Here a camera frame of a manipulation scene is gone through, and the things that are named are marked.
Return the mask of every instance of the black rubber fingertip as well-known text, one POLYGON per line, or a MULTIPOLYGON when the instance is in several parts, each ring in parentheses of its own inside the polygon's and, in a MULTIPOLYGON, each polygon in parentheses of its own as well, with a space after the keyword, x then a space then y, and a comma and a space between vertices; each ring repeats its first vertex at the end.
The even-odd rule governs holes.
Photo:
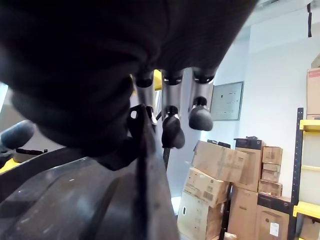
POLYGON ((213 128, 210 112, 202 105, 196 106, 189 114, 189 127, 195 130, 210 131, 213 128))
POLYGON ((180 149, 185 145, 185 135, 181 129, 179 119, 170 116, 163 121, 162 124, 162 146, 164 148, 177 148, 180 149))

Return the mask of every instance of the black strap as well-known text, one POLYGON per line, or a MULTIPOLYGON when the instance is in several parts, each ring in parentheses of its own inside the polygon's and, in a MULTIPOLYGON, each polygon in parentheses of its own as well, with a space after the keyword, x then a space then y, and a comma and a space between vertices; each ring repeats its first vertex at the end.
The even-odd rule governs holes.
POLYGON ((161 118, 161 112, 155 117, 155 119, 158 121, 161 118))
POLYGON ((306 6, 306 9, 309 13, 309 16, 308 16, 308 38, 311 38, 312 37, 312 33, 311 33, 311 21, 312 21, 312 12, 311 12, 311 3, 309 3, 307 6, 306 6))

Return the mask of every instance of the whiteboard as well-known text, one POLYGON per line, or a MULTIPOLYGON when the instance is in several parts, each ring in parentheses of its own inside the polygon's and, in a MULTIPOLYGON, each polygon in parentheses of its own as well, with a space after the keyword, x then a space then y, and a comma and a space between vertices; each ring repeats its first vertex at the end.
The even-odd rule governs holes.
POLYGON ((213 87, 210 113, 213 121, 236 121, 240 119, 244 82, 213 87))

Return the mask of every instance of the brown cardboard box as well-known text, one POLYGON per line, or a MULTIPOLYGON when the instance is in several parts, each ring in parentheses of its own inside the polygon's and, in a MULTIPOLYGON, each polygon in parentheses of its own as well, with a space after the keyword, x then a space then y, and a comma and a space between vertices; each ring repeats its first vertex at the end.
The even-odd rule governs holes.
POLYGON ((307 120, 320 120, 320 114, 309 114, 306 116, 307 120))
POLYGON ((261 179, 262 151, 242 147, 236 147, 235 150, 248 154, 248 158, 244 162, 239 182, 235 182, 234 185, 242 189, 257 192, 259 180, 261 179))
POLYGON ((236 183, 239 182, 248 155, 209 142, 199 141, 194 150, 192 164, 209 176, 236 183))
POLYGON ((277 183, 279 181, 280 172, 277 171, 269 171, 269 170, 262 170, 262 180, 266 180, 269 182, 277 183))
POLYGON ((280 173, 281 165, 276 165, 276 164, 272 164, 272 163, 264 163, 263 169, 280 173))
POLYGON ((212 208, 183 192, 177 220, 178 229, 190 240, 212 240, 221 230, 222 209, 222 204, 212 208))
POLYGON ((237 235, 240 240, 255 238, 258 193, 232 187, 228 232, 237 235))
POLYGON ((237 240, 237 235, 225 232, 223 240, 237 240))
POLYGON ((300 238, 306 240, 320 239, 320 223, 313 221, 311 218, 305 216, 303 220, 300 238))
POLYGON ((259 181, 259 193, 271 195, 274 197, 281 197, 282 184, 278 183, 278 182, 260 180, 259 181))
POLYGON ((287 240, 289 215, 258 205, 255 240, 287 240))
POLYGON ((307 72, 306 79, 306 114, 320 115, 320 67, 307 72))
POLYGON ((214 179, 191 167, 183 191, 201 199, 213 208, 226 201, 228 186, 229 182, 214 179))
POLYGON ((262 162, 266 164, 281 165, 282 148, 278 146, 264 146, 262 162))

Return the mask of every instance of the black shelf post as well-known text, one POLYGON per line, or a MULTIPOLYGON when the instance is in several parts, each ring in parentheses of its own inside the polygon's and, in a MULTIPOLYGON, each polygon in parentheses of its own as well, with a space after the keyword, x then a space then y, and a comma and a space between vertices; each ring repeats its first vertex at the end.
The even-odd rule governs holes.
POLYGON ((303 130, 300 130, 300 120, 304 118, 304 108, 299 107, 296 115, 295 149, 293 161, 291 211, 289 216, 288 240, 294 240, 296 236, 297 218, 293 216, 294 206, 299 202, 300 175, 303 147, 303 130))
POLYGON ((231 182, 229 183, 229 187, 227 190, 227 198, 224 202, 223 206, 223 214, 222 214, 222 222, 221 222, 221 230, 219 234, 218 240, 224 240, 225 233, 228 231, 228 225, 229 225, 229 215, 230 215, 230 206, 231 206, 231 182))

